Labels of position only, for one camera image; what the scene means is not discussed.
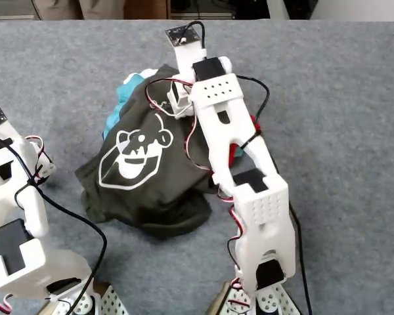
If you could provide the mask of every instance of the red wire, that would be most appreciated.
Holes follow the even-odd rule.
[[[234,261],[234,264],[236,265],[236,267],[238,269],[240,269],[238,261],[235,259],[235,257],[232,254],[232,251],[230,251],[230,243],[231,241],[235,241],[238,240],[239,238],[241,238],[241,236],[244,234],[244,228],[242,227],[242,223],[239,221],[238,217],[236,216],[236,213],[234,212],[234,206],[229,208],[229,214],[231,215],[231,217],[235,220],[236,225],[238,225],[238,229],[239,229],[239,235],[233,236],[231,237],[228,242],[227,242],[227,249],[228,249],[228,253],[231,257],[231,259]]]
[[[239,305],[242,305],[242,306],[246,306],[246,307],[250,307],[250,305],[248,304],[248,303],[244,303],[244,302],[241,302],[241,301],[238,301],[238,300],[228,300],[228,302],[229,303],[235,303],[235,304],[239,304]]]
[[[160,82],[160,81],[178,82],[178,83],[181,83],[181,84],[186,85],[188,87],[191,87],[192,83],[186,82],[186,81],[183,81],[183,80],[180,80],[180,79],[175,79],[173,77],[163,77],[161,79],[157,79],[157,80],[151,81],[151,82],[149,82],[146,85],[146,88],[144,89],[144,93],[146,95],[147,101],[149,101],[149,103],[151,103],[151,105],[153,105],[153,107],[155,107],[155,108],[157,108],[157,109],[159,109],[159,110],[161,110],[161,111],[166,113],[166,111],[163,108],[161,108],[154,100],[151,99],[151,97],[149,95],[149,91],[148,91],[149,90],[149,86],[151,86],[153,83],[157,83],[157,82]]]

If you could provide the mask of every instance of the white plastic part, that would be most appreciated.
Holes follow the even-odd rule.
[[[264,177],[268,190],[255,193],[249,184],[234,189],[235,212],[242,219],[244,234],[236,241],[236,276],[248,294],[257,290],[257,267],[276,259],[285,279],[296,271],[295,230],[290,220],[288,185],[275,173]]]
[[[232,62],[226,56],[219,57],[219,60],[222,64],[223,69],[225,70],[226,74],[232,73]]]
[[[0,125],[0,138],[12,138],[11,147],[23,159],[31,174],[35,173],[38,161],[35,148],[25,138],[21,137],[7,121]],[[0,149],[0,166],[11,163],[11,178],[3,180],[0,177],[0,226],[6,223],[12,211],[19,211],[14,200],[16,192],[23,187],[28,176],[15,156],[7,149]],[[17,195],[18,203],[24,208],[26,229],[33,237],[42,237],[48,232],[47,214],[41,196],[34,187],[27,187]]]
[[[181,75],[174,75],[173,78],[175,79],[180,79],[185,82],[194,82],[194,78],[184,78]],[[174,90],[173,90],[173,85],[175,85],[177,95],[175,95]],[[167,93],[167,98],[169,101],[169,104],[172,107],[172,111],[174,114],[178,114],[176,117],[177,119],[182,118],[184,116],[191,116],[194,115],[194,109],[190,107],[190,101],[188,100],[188,92],[185,90],[183,85],[178,82],[172,82],[171,83],[171,88],[169,92]]]
[[[127,309],[124,307],[114,288],[110,285],[105,294],[101,297],[95,293],[94,297],[97,301],[94,315],[129,315]],[[65,299],[69,303],[73,303],[73,299]],[[85,298],[79,302],[74,314],[88,314],[86,310],[90,308],[89,302]],[[69,305],[65,302],[58,302],[52,315],[66,315],[69,310]]]
[[[238,306],[237,304],[228,302],[231,299],[243,303],[250,302],[250,298],[243,290],[238,291],[231,288],[220,309],[219,315],[237,315],[239,313],[255,315],[254,302],[252,302],[252,305],[254,305],[252,308],[246,308],[245,306]],[[280,284],[257,293],[257,301],[260,309],[266,314],[275,314],[275,312],[278,312],[279,315],[300,315],[296,305]]]
[[[207,51],[202,48],[201,41],[174,47],[179,73],[184,78],[194,77],[192,64],[199,62],[207,56]]]
[[[18,153],[29,172],[34,174],[38,162],[35,146],[21,137],[8,121],[0,125],[0,138],[11,138],[11,148]],[[0,148],[0,166],[6,163],[10,163],[11,177],[0,177],[0,227],[7,223],[10,213],[20,212],[19,204],[24,209],[26,230],[34,239],[19,246],[25,265],[21,270],[9,275],[0,256],[0,291],[20,298],[45,299],[49,296],[48,285],[75,278],[79,283],[50,298],[55,301],[79,294],[91,273],[87,261],[72,251],[53,249],[44,244],[40,238],[47,233],[48,222],[41,195],[33,186],[27,186],[17,195],[17,204],[16,192],[26,185],[28,175],[10,150]],[[88,294],[93,294],[92,287],[93,283],[87,288]]]
[[[141,73],[131,73],[129,74],[128,77],[125,78],[123,84],[127,84],[135,74],[139,74],[141,77],[146,79],[147,77],[152,77],[153,75],[155,75],[156,72],[158,72],[158,69],[148,68],[148,69],[144,69]]]
[[[214,171],[213,181],[219,184],[228,196],[232,195],[234,188],[228,165],[229,146],[231,143],[241,146],[255,134],[255,127],[243,97],[238,79],[233,73],[196,82],[190,94],[209,146],[209,160]],[[228,124],[222,123],[217,115],[223,111],[228,114]],[[245,152],[264,175],[276,174],[267,146],[260,136],[245,147]]]

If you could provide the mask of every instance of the cloth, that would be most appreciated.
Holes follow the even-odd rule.
[[[164,66],[151,79],[175,74]],[[208,191],[207,172],[195,167],[184,153],[192,117],[180,120],[152,109],[144,96],[146,79],[121,109],[99,154],[76,171],[85,193],[88,217],[95,222],[118,219],[158,238],[184,234],[210,215],[201,191]],[[149,87],[160,104],[169,83]],[[201,129],[190,142],[190,153],[208,165],[208,148]]]
[[[42,20],[121,20],[123,0],[34,0]]]
[[[124,80],[123,85],[120,85],[117,88],[118,103],[111,115],[106,119],[105,130],[102,133],[104,140],[112,127],[120,121],[120,111],[129,100],[131,93],[133,93],[137,85],[142,83],[145,78],[154,75],[156,72],[157,70],[155,69],[145,69],[141,73],[132,73]]]

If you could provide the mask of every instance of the cable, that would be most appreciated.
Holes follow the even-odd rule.
[[[28,140],[28,141],[29,140],[39,140],[39,141],[41,141],[41,145],[39,146],[39,151],[38,151],[38,157],[40,157],[42,155],[42,153],[44,153],[45,143],[44,143],[44,140],[40,136],[31,135],[31,136],[26,136],[25,139]]]
[[[35,0],[31,0],[31,3],[32,3],[32,6],[33,6],[33,9],[34,9],[34,11],[35,11],[35,14],[37,15],[37,17],[38,17],[38,20],[42,20],[42,16],[39,14],[39,11],[38,11],[38,7],[37,7],[37,5],[36,5],[36,3],[35,3]]]
[[[11,298],[13,294],[7,294],[5,297],[3,297],[3,304],[0,303],[0,311],[4,314],[10,314],[13,311],[13,307],[11,304],[7,301],[7,299]]]
[[[217,197],[222,200],[223,202],[228,202],[228,203],[234,203],[234,198],[233,197],[223,197],[221,195],[221,188],[218,187],[217,189]]]
[[[146,87],[144,88],[144,94],[145,94],[145,96],[146,96],[146,98],[147,98],[147,101],[149,101],[150,107],[159,109],[161,112],[163,112],[165,115],[167,115],[167,116],[169,116],[169,117],[178,117],[178,116],[180,116],[180,115],[181,115],[182,113],[184,113],[187,109],[189,109],[189,108],[192,106],[192,104],[188,105],[186,108],[184,108],[183,110],[181,110],[178,114],[171,114],[171,113],[167,112],[166,110],[164,110],[155,100],[153,100],[153,99],[150,97],[150,95],[149,95],[149,86],[151,86],[151,85],[154,84],[154,83],[161,82],[161,81],[178,82],[178,83],[181,83],[181,84],[186,85],[186,86],[188,86],[188,87],[191,87],[192,84],[189,83],[189,82],[180,80],[180,79],[175,79],[175,78],[173,78],[173,77],[163,77],[163,78],[161,78],[161,79],[153,80],[153,81],[147,83]]]
[[[201,21],[192,21],[192,22],[188,23],[185,26],[185,29],[183,30],[183,32],[181,33],[179,38],[182,39],[184,37],[184,34],[187,31],[187,29],[189,29],[189,27],[191,27],[193,25],[197,25],[197,24],[202,27],[202,48],[205,49],[206,48],[206,29],[204,27],[204,24],[201,23]]]
[[[52,205],[54,208],[62,211],[63,213],[89,225],[93,230],[95,230],[99,236],[102,238],[102,248],[100,250],[100,255],[99,258],[97,260],[97,262],[95,263],[95,266],[92,269],[92,272],[90,274],[90,276],[88,277],[85,285],[83,286],[83,289],[81,290],[79,296],[77,297],[77,299],[74,301],[74,304],[70,307],[69,311],[66,313],[66,315],[70,315],[74,309],[76,308],[78,302],[80,302],[83,294],[86,292],[87,288],[89,287],[89,284],[92,282],[92,279],[95,277],[95,274],[97,273],[97,270],[104,258],[105,255],[105,251],[106,251],[106,246],[108,244],[108,240],[106,239],[106,236],[104,234],[104,232],[93,222],[89,221],[88,219],[78,215],[77,213],[71,212],[70,210],[67,210],[65,207],[59,205],[57,202],[55,202],[54,200],[52,200],[49,196],[47,196],[46,194],[43,193],[43,191],[38,187],[38,185],[35,183],[35,179],[33,177],[33,175],[30,173],[30,170],[28,168],[28,166],[26,166],[24,160],[20,157],[19,153],[16,152],[11,146],[9,146],[4,140],[0,139],[0,144],[2,144],[4,147],[6,147],[14,156],[15,158],[19,161],[19,163],[21,164],[21,166],[23,167],[23,169],[25,170],[25,173],[28,176],[28,184],[34,186],[37,191],[39,192],[39,194],[41,195],[41,197],[48,202],[50,205]]]
[[[242,227],[242,223],[240,222],[240,220],[238,219],[238,217],[236,216],[236,213],[234,212],[234,206],[229,208],[229,214],[231,215],[231,217],[234,219],[236,225],[238,225],[238,229],[239,229],[239,234],[235,235],[233,237],[231,237],[228,242],[227,242],[227,249],[228,249],[228,254],[231,257],[231,259],[233,260],[234,264],[236,265],[236,267],[240,270],[238,261],[236,260],[236,258],[234,257],[234,255],[232,254],[232,251],[230,250],[230,243],[232,241],[236,241],[238,239],[241,238],[241,236],[244,234],[244,228]]]
[[[69,305],[69,307],[72,307],[72,304],[71,304],[69,301],[60,300],[60,299],[58,299],[57,301],[58,301],[58,302],[67,303],[67,304]]]
[[[246,76],[244,76],[244,75],[237,75],[237,78],[243,79],[243,80],[248,80],[248,81],[256,82],[256,83],[260,84],[260,85],[265,89],[266,95],[265,95],[264,101],[261,103],[261,105],[260,105],[260,107],[258,108],[258,111],[257,111],[257,113],[256,113],[256,115],[255,115],[255,122],[257,123],[257,122],[258,122],[258,119],[259,119],[260,116],[261,116],[261,113],[263,112],[265,106],[267,105],[267,102],[269,101],[269,98],[270,98],[270,89],[269,89],[268,86],[266,86],[266,84],[264,84],[262,81],[260,81],[260,80],[258,80],[258,79],[256,79],[256,78],[254,78],[254,77],[246,77]]]
[[[199,163],[195,162],[195,161],[191,158],[191,155],[190,155],[190,151],[189,151],[188,145],[190,144],[191,136],[194,134],[194,132],[195,132],[195,130],[196,130],[196,127],[197,127],[197,114],[196,114],[196,111],[194,111],[194,121],[192,122],[192,126],[191,126],[190,133],[188,134],[188,136],[185,138],[185,141],[184,141],[184,151],[185,151],[185,155],[186,155],[187,158],[188,158],[196,167],[198,167],[199,169],[202,169],[202,170],[204,170],[204,171],[212,172],[212,170],[211,170],[210,167],[200,165]]]
[[[276,161],[274,160],[273,155],[269,152],[271,160],[273,161],[274,167],[276,168],[276,171],[278,174],[280,174]],[[294,207],[292,203],[289,201],[289,210],[290,213],[292,214],[295,223],[296,223],[296,228],[297,228],[297,241],[299,243],[299,262],[301,264],[301,273],[302,273],[302,282],[303,282],[303,290],[305,292],[305,299],[307,301],[307,308],[308,308],[308,315],[313,315],[313,309],[311,306],[311,299],[309,298],[309,290],[308,290],[308,281],[307,281],[307,275],[305,272],[305,261],[303,259],[303,245],[302,245],[302,228],[301,228],[301,223],[296,215],[296,212],[294,210]]]

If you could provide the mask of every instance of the person's leg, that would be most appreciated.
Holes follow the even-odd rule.
[[[81,20],[79,0],[34,0],[42,20]]]
[[[124,0],[80,0],[85,19],[122,20]]]

